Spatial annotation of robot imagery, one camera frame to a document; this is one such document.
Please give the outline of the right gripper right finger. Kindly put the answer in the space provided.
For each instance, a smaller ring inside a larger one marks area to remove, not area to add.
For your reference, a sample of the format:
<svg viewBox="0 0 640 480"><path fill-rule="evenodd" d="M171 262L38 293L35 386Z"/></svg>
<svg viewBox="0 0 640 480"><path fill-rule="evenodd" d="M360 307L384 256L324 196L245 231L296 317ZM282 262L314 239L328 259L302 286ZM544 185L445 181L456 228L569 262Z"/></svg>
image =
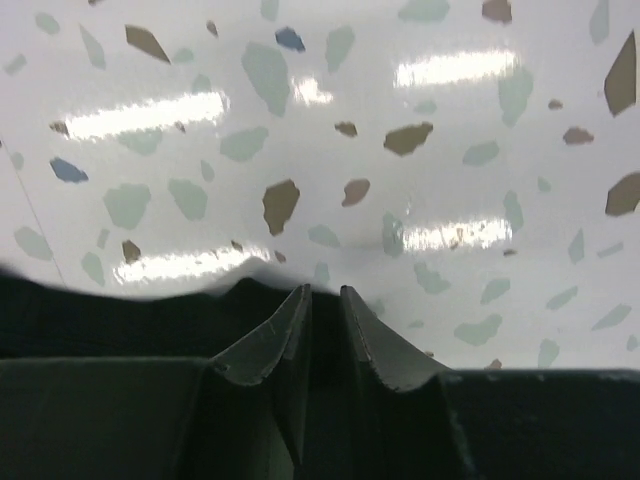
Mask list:
<svg viewBox="0 0 640 480"><path fill-rule="evenodd" d="M355 477L474 478L474 458L458 420L470 375L397 334L355 288L342 287L339 300Z"/></svg>

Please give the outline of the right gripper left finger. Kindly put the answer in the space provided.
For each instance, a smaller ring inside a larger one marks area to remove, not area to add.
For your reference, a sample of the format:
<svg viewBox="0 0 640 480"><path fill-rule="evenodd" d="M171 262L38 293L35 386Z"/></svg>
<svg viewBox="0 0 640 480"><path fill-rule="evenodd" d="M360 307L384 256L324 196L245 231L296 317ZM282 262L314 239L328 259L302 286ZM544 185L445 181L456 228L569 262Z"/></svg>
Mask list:
<svg viewBox="0 0 640 480"><path fill-rule="evenodd" d="M302 472L312 293L295 288L207 371L207 476L294 479Z"/></svg>

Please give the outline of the black t shirt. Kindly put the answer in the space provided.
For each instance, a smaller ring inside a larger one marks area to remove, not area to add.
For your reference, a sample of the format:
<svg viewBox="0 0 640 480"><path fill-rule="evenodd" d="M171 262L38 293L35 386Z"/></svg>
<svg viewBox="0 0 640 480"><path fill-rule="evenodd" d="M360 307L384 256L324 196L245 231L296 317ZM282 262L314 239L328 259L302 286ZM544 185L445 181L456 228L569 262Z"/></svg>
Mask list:
<svg viewBox="0 0 640 480"><path fill-rule="evenodd" d="M243 279L205 292L135 300L84 294L1 271L1 356L213 357L261 325L289 293Z"/></svg>

